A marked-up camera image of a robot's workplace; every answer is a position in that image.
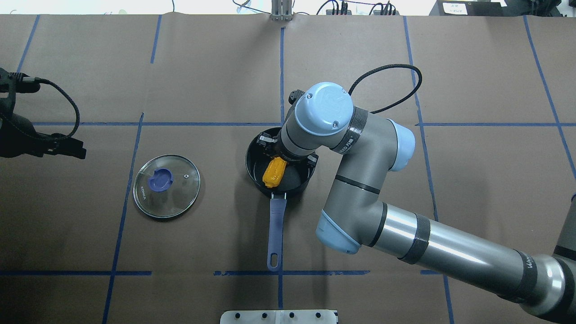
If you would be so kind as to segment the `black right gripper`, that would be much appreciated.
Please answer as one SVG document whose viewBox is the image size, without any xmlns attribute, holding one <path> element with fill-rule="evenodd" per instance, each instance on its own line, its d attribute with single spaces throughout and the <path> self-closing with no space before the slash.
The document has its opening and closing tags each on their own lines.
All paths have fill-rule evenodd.
<svg viewBox="0 0 576 324">
<path fill-rule="evenodd" d="M 260 133 L 256 138 L 256 143 L 264 148 L 265 155 L 270 158 L 282 158 L 288 164 L 305 165 L 306 167 L 315 168 L 318 162 L 318 155 L 312 152 L 307 155 L 292 153 L 278 135 L 269 133 Z"/>
</svg>

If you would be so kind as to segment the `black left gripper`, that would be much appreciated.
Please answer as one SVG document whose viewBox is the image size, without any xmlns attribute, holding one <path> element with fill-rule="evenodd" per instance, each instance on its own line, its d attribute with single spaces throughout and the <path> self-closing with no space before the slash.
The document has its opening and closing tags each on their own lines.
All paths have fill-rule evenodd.
<svg viewBox="0 0 576 324">
<path fill-rule="evenodd" d="M 45 141 L 49 135 L 37 133 L 31 121 L 26 117 L 12 115 L 10 119 L 1 117 L 0 156 L 15 158 L 23 154 L 43 157 L 63 155 L 84 160 L 86 148 L 84 141 L 66 138 L 62 141 Z"/>
</svg>

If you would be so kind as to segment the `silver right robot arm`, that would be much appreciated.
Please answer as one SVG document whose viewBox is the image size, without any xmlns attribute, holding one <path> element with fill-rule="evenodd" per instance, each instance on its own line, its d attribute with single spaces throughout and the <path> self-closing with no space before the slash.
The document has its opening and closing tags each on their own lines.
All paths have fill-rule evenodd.
<svg viewBox="0 0 576 324">
<path fill-rule="evenodd" d="M 346 155 L 334 140 L 305 193 L 311 239 L 359 281 L 325 293 L 350 321 L 575 322 L 575 248 L 559 236 L 575 207 L 575 164 L 553 121 L 428 123 L 424 95 L 412 119 L 363 112 Z M 315 229 L 334 237 L 317 241 Z"/>
</svg>

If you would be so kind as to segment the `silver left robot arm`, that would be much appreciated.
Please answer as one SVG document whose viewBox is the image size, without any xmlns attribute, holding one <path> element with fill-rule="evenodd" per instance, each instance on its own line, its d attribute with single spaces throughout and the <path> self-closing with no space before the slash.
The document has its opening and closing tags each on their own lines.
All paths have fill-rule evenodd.
<svg viewBox="0 0 576 324">
<path fill-rule="evenodd" d="M 14 113 L 16 94 L 34 94 L 41 89 L 42 84 L 54 87 L 72 105 L 75 123 L 68 135 L 39 133 L 29 119 Z M 84 142 L 73 138 L 80 127 L 80 110 L 73 99 L 57 84 L 22 72 L 8 72 L 2 68 L 0 91 L 6 94 L 6 97 L 0 100 L 0 155 L 3 158 L 15 158 L 24 154 L 41 158 L 48 154 L 85 159 Z"/>
</svg>

